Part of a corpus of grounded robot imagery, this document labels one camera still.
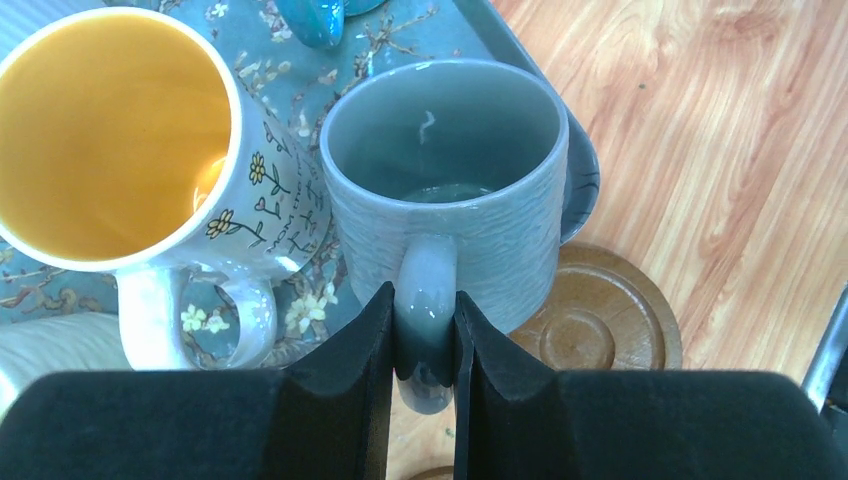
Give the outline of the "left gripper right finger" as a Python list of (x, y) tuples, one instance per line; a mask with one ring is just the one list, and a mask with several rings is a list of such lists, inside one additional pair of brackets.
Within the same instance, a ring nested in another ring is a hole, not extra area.
[(457, 479), (843, 479), (807, 396), (760, 371), (556, 371), (459, 293)]

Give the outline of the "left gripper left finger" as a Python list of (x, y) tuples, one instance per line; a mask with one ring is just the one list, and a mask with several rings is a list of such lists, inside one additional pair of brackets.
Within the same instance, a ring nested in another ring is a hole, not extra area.
[(289, 367), (61, 372), (1, 425), (5, 479), (382, 479), (394, 289)]

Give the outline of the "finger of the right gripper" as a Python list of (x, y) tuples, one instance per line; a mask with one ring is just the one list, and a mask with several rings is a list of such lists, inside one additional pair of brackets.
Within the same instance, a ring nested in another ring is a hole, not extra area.
[(847, 286), (801, 384), (835, 438), (847, 437)]

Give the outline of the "brown round coaster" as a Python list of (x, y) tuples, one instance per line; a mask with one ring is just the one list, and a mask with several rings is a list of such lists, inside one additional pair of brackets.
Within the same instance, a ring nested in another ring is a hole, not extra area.
[(509, 337), (555, 370), (683, 364), (679, 325), (659, 287), (625, 258), (587, 243), (560, 249), (546, 302)]
[(454, 467), (445, 465), (415, 473), (407, 480), (452, 480), (453, 477)]

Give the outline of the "grey ceramic mug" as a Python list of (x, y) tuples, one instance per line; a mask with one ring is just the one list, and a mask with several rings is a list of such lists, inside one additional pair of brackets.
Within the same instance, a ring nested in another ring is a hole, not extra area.
[(395, 289), (404, 403), (444, 410), (467, 293), (499, 331), (543, 305), (562, 243), (569, 124), (551, 86), (491, 60), (434, 60), (344, 95), (319, 140), (350, 285)]

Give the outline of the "white floral mug yellow inside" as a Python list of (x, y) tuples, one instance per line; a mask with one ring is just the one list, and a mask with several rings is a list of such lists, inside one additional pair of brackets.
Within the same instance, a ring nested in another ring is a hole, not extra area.
[(137, 370), (194, 367), (180, 302), (196, 273), (238, 312), (222, 366), (259, 366), (277, 335), (272, 283), (313, 258), (329, 223), (315, 158), (169, 16), (76, 13), (2, 61), (2, 237), (58, 268), (111, 273)]

